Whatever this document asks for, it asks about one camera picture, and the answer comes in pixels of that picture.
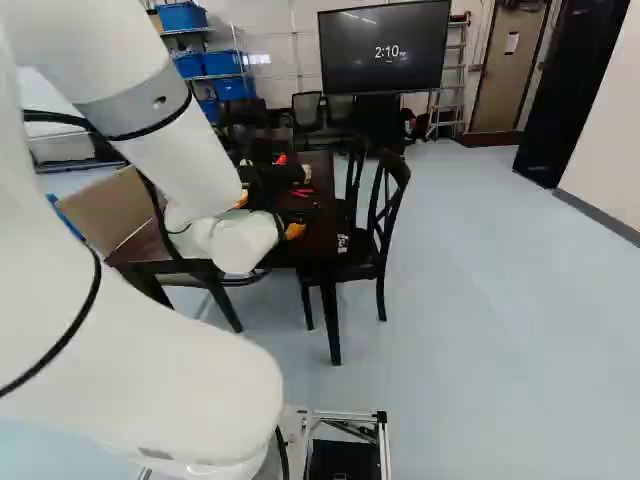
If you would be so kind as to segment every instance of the screen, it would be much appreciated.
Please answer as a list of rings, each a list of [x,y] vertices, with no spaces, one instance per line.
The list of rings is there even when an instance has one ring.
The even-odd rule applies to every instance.
[[[449,0],[435,0],[319,12],[324,92],[439,87],[449,8]]]

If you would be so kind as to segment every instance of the black cable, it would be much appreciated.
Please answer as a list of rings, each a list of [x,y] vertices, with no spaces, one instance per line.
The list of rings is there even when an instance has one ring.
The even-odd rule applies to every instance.
[[[76,315],[76,318],[73,320],[67,331],[64,332],[64,334],[49,349],[49,351],[44,354],[44,356],[40,360],[38,360],[31,368],[29,368],[18,378],[0,388],[0,398],[4,397],[5,395],[9,395],[11,392],[16,390],[17,388],[20,388],[26,382],[38,375],[38,373],[40,373],[43,368],[49,365],[49,363],[51,363],[51,361],[58,356],[58,354],[64,349],[64,347],[67,346],[67,344],[71,341],[73,336],[82,326],[85,318],[91,310],[91,307],[93,306],[93,302],[95,301],[96,296],[98,295],[98,288],[100,287],[100,280],[102,279],[102,267],[100,265],[100,260],[93,250],[89,249],[89,251],[93,255],[93,281],[91,282],[89,293],[87,294],[87,297],[82,304],[80,311]]]
[[[284,441],[280,427],[276,427],[276,441],[280,451],[280,462],[282,463],[282,480],[289,480],[289,457],[287,455],[287,442]]]
[[[171,115],[163,118],[159,122],[154,123],[150,127],[145,127],[140,130],[136,130],[135,132],[125,133],[122,135],[115,135],[115,136],[105,136],[105,138],[110,142],[122,142],[124,140],[133,140],[134,138],[144,137],[145,135],[149,135],[150,133],[160,130],[161,128],[166,127],[167,125],[169,125],[170,123],[178,119],[187,110],[187,108],[189,108],[189,104],[191,103],[192,99],[193,99],[193,94],[191,93],[191,90],[188,90],[187,98],[185,99],[184,103],[180,106],[180,108],[178,108]]]

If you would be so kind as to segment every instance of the floor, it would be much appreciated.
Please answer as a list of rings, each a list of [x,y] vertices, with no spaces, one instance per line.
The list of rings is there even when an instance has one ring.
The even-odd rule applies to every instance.
[[[308,333],[291,275],[230,291],[246,336],[280,363],[287,402],[389,412],[396,480],[640,474],[640,254],[513,174],[514,154],[447,141],[408,149],[413,177],[389,259],[389,322],[376,319],[372,282],[341,286],[341,367],[329,365],[318,292],[319,326]],[[336,168],[342,175],[344,164]],[[188,315],[202,311],[202,297],[170,295]],[[202,319],[227,328],[217,306],[205,306]],[[5,431],[0,476],[9,478],[6,461],[13,478],[31,480],[29,450],[23,462],[15,449],[5,459]],[[43,450],[50,443],[35,442],[42,461],[56,463]],[[91,462],[109,472],[92,468],[92,478],[132,478],[122,460],[81,448],[81,467],[65,475],[58,462],[46,478],[81,478]]]

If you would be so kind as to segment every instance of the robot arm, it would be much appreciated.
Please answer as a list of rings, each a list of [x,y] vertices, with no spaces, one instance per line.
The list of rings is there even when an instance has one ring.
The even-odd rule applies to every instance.
[[[202,248],[218,267],[249,271],[277,243],[269,215],[224,222],[240,179],[137,0],[0,4],[18,63],[51,81],[183,220],[222,221]]]
[[[137,0],[0,0],[0,289],[10,292],[0,415],[86,435],[173,476],[251,478],[282,408],[277,365],[136,292],[59,222],[31,170],[15,59],[194,218],[219,217],[240,194]]]

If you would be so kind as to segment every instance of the baseboard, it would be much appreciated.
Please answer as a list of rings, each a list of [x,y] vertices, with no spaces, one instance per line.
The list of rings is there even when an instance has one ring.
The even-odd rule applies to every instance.
[[[499,147],[502,145],[519,145],[522,132],[509,130],[505,132],[469,132],[458,138],[457,142],[468,148]]]
[[[553,191],[553,195],[563,202],[571,205],[576,210],[584,213],[590,219],[595,220],[612,232],[620,235],[628,242],[633,243],[636,247],[640,247],[640,232],[637,230],[634,230],[630,226],[622,223],[620,220],[613,218],[608,213],[603,212],[584,200],[580,200],[578,197],[571,195],[569,192],[566,192],[561,188],[556,188]]]

